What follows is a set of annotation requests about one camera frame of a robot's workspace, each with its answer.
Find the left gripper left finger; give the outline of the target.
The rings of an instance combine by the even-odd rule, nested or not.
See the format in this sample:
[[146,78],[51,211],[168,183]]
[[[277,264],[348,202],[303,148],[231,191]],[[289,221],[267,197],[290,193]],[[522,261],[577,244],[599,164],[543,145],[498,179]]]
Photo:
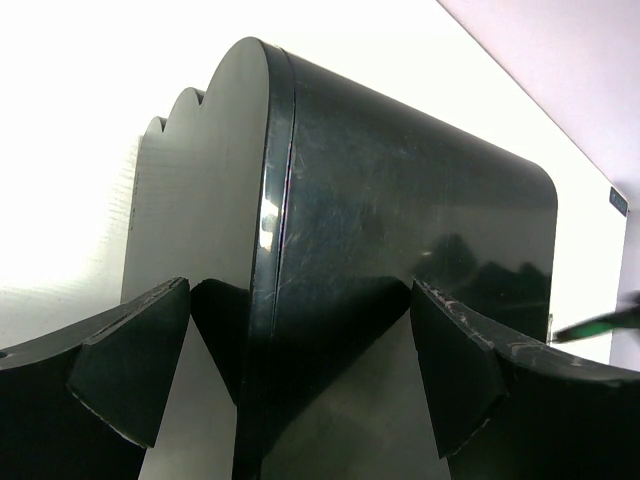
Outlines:
[[170,279],[1,352],[4,479],[136,479],[154,447],[190,316]]

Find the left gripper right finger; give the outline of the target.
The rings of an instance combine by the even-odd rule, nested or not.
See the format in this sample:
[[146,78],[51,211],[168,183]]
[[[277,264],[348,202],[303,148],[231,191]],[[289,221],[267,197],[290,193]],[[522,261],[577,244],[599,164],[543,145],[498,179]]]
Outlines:
[[548,346],[415,282],[410,318],[454,479],[635,479],[639,375]]

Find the small precision screwdriver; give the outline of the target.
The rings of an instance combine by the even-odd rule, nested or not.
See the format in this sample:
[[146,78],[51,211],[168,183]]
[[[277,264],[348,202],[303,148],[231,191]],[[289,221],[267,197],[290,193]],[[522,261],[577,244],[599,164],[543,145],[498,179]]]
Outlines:
[[620,311],[599,315],[558,330],[553,334],[552,341],[554,343],[568,343],[602,335],[616,329],[638,328],[639,306],[635,305]]

